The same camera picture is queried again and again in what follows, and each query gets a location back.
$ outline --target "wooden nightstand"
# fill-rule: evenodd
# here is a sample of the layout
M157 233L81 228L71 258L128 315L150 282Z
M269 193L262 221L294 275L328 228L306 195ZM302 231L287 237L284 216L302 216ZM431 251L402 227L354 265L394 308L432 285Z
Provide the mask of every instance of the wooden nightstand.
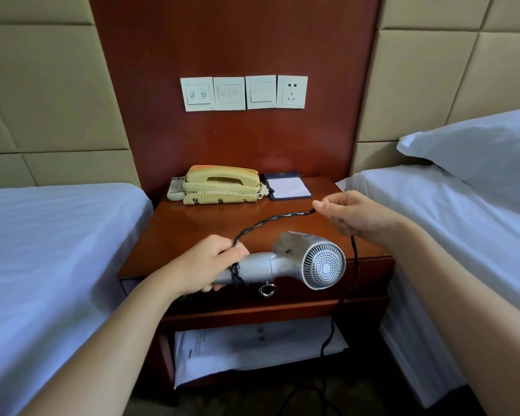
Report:
M201 206L185 206L182 202L164 198L120 270L118 279L124 283L146 277L212 233L232 239L260 220L309 210L312 199L321 200L339 191L325 177L305 178L304 183L313 198L283 201L264 198L256 203ZM270 251L277 236L289 230L318 235L339 245L347 258L347 270L339 283L323 291L312 291L298 280L280 278L274 281L278 291L270 298L258 293L259 285L229 286L219 292L193 294L174 302L160 322L148 357L149 363L164 364L162 372L166 383L173 381L168 338L175 331L328 315L340 297L349 292L356 280L350 238L341 236L317 213L266 223L241 241L251 253ZM356 244L361 279L347 297L345 308L358 311L377 327L388 304L386 291L394 261L387 251L363 239L358 238Z

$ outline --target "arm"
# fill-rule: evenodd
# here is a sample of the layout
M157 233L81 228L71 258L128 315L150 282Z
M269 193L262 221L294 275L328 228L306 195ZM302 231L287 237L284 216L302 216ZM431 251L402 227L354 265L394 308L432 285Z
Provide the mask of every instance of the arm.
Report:
M520 415L520 311L421 227L356 191L315 201L344 235L387 248L416 289L488 415Z
M148 276L21 412L21 416L121 415L156 327L171 302L213 282L248 251L210 236Z

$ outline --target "beige upholstered wall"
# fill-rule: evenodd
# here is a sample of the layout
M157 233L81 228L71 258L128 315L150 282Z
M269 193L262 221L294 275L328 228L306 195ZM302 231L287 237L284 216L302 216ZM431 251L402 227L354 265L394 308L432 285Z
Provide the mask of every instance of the beige upholstered wall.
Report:
M351 173L412 163L404 135L515 109L520 0L383 0Z
M88 0L0 0L0 187L139 185Z

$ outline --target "hair dryer handle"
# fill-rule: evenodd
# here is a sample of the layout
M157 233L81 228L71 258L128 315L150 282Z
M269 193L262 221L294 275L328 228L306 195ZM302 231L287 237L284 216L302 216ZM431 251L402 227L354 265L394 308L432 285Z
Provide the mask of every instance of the hair dryer handle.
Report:
M261 283L275 278L272 260L278 255L274 252L249 254L239 262L239 276L248 283ZM228 285L233 283L231 271L226 268L216 276L214 283Z

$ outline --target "left hand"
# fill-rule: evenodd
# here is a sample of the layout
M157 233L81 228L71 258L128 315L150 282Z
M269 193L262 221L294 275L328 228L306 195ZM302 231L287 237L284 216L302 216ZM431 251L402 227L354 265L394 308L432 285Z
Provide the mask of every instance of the left hand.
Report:
M210 235L154 275L169 278L175 283L179 295L193 294L201 289L208 291L222 270L249 254L243 244L236 247L232 244L231 239Z

